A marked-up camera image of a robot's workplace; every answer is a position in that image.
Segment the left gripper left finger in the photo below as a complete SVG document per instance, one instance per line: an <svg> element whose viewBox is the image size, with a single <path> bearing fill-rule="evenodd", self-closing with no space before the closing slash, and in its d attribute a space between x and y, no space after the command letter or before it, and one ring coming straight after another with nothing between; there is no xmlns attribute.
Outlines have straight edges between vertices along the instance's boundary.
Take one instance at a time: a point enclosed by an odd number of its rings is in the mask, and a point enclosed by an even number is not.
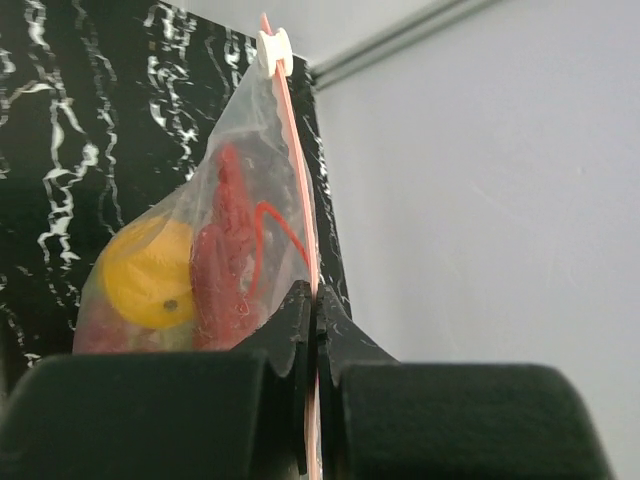
<svg viewBox="0 0 640 480"><path fill-rule="evenodd" d="M294 283L224 352L66 355L18 382L5 479L297 479L312 302Z"/></svg>

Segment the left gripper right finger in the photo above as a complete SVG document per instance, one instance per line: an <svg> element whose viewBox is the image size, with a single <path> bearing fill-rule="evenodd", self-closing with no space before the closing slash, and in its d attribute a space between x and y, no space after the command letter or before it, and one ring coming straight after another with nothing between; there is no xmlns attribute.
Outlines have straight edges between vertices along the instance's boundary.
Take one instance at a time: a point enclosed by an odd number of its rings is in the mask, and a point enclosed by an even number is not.
<svg viewBox="0 0 640 480"><path fill-rule="evenodd" d="M316 314L328 479L610 479L576 388L536 364L402 363L330 287Z"/></svg>

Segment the clear zip top bag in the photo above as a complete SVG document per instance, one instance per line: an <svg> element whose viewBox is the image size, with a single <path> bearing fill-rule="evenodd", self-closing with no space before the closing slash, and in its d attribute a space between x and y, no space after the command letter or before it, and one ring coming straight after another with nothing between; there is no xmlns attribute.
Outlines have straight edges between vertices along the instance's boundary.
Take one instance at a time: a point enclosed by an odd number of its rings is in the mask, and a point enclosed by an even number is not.
<svg viewBox="0 0 640 480"><path fill-rule="evenodd" d="M228 351L295 282L318 285L290 40L263 23L256 48L193 177L101 252L83 287L75 352Z"/></svg>

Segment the fake red grapes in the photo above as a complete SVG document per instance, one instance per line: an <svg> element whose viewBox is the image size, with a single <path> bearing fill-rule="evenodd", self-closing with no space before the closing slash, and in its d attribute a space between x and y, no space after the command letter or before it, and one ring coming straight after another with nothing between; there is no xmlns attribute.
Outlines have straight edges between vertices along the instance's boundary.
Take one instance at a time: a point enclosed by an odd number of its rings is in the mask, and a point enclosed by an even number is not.
<svg viewBox="0 0 640 480"><path fill-rule="evenodd" d="M193 347L230 350L255 332L263 308L251 286L245 286L256 252L255 202L251 199L240 152L232 144L217 153L218 184L211 218L192 246L190 280L196 314Z"/></svg>

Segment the fake orange fruit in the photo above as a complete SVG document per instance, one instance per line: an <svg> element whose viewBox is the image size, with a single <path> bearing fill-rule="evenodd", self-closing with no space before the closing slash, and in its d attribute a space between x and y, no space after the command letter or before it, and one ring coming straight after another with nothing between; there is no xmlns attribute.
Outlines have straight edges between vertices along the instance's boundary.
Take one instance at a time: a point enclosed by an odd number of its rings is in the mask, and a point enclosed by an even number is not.
<svg viewBox="0 0 640 480"><path fill-rule="evenodd" d="M101 254L102 284L127 321L168 329L194 317L190 283L192 228L167 217L141 217Z"/></svg>

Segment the black marble pattern mat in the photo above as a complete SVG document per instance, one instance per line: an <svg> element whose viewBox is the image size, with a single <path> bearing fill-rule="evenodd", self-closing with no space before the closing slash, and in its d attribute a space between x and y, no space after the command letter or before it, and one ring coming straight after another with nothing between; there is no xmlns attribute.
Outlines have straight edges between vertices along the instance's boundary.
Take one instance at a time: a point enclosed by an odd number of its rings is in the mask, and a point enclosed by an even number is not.
<svg viewBox="0 0 640 480"><path fill-rule="evenodd" d="M189 179L253 38L164 1L1 5L1 390L67 353L126 223Z"/></svg>

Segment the aluminium frame rail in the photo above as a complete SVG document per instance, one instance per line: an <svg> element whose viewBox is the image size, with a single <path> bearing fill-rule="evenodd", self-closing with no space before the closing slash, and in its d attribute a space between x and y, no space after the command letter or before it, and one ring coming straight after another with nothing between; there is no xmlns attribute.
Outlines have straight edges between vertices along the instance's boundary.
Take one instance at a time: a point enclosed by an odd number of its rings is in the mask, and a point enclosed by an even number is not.
<svg viewBox="0 0 640 480"><path fill-rule="evenodd" d="M314 90L323 91L495 4L496 1L490 0L431 1L420 10L312 66L309 73Z"/></svg>

